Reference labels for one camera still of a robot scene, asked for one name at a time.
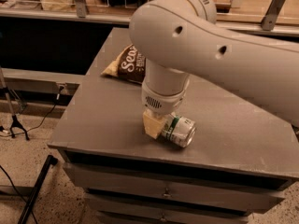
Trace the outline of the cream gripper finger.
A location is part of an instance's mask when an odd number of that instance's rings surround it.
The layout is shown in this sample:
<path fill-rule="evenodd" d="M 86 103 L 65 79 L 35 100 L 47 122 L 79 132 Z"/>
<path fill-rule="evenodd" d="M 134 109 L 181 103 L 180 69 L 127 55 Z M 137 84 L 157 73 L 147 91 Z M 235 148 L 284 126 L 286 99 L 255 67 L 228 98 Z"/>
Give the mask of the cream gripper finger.
<path fill-rule="evenodd" d="M 150 109 L 143 112 L 143 125 L 150 137 L 157 139 L 166 124 L 166 116 L 157 114 Z"/>

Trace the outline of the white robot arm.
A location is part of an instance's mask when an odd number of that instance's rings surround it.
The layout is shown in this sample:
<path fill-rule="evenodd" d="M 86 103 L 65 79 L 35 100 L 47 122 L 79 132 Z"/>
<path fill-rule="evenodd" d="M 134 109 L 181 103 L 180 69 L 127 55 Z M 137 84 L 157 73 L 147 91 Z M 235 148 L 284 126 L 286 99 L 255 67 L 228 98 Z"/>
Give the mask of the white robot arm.
<path fill-rule="evenodd" d="M 147 59 L 142 103 L 154 116 L 174 112 L 195 75 L 299 127 L 298 44 L 220 28 L 213 0 L 152 0 L 129 35 Z"/>

